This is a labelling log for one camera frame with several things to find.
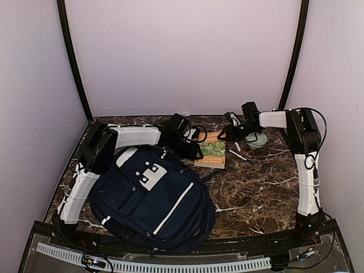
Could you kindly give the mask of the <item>navy blue student backpack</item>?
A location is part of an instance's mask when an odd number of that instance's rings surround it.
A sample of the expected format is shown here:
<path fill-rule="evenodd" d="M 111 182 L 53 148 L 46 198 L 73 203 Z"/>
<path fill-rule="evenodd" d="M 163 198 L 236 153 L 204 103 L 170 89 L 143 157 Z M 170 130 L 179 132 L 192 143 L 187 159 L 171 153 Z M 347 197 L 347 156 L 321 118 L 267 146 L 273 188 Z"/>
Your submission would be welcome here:
<path fill-rule="evenodd" d="M 118 239 L 186 254 L 216 222 L 207 181 L 166 150 L 135 146 L 116 154 L 88 199 L 95 218 Z"/>

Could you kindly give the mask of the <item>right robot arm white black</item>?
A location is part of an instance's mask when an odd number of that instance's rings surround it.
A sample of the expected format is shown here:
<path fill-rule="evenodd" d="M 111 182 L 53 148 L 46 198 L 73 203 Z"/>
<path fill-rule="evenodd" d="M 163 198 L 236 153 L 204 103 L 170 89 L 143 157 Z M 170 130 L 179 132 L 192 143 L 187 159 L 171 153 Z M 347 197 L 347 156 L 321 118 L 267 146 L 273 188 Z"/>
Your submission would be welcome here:
<path fill-rule="evenodd" d="M 242 110 L 245 122 L 241 122 L 234 113 L 226 113 L 230 123 L 217 138 L 239 142 L 253 135 L 255 140 L 260 140 L 265 128 L 286 130 L 286 142 L 297 164 L 299 176 L 299 204 L 290 241 L 296 247 L 313 242 L 319 226 L 325 221 L 319 196 L 318 161 L 326 136 L 320 134 L 313 115 L 315 110 L 302 107 L 259 112 L 253 102 L 242 105 Z"/>

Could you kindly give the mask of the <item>orange green Treehouse paperback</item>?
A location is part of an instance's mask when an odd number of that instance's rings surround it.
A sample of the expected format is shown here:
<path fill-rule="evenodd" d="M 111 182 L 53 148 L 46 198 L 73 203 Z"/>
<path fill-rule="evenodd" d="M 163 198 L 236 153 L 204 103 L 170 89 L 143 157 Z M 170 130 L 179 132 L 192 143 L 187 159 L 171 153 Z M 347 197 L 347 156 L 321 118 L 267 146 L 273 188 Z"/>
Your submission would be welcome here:
<path fill-rule="evenodd" d="M 203 158 L 195 160 L 195 166 L 224 169 L 226 163 L 226 142 L 219 140 L 220 131 L 207 133 L 206 139 L 200 143 Z"/>

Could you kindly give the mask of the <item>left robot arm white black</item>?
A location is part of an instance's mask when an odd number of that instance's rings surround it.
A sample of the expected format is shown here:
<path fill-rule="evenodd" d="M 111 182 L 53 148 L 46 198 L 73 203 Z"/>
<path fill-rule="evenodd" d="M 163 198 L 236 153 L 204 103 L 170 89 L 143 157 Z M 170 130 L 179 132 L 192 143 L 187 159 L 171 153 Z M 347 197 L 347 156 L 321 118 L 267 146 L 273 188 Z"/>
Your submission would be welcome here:
<path fill-rule="evenodd" d="M 178 125 L 167 122 L 157 126 L 121 126 L 95 122 L 78 153 L 73 182 L 65 191 L 56 215 L 66 225 L 77 224 L 92 186 L 111 167 L 116 149 L 157 145 L 172 149 L 180 158 L 201 159 L 202 152 L 197 140 L 200 131 L 206 132 L 202 126 L 191 126 L 185 120 Z"/>

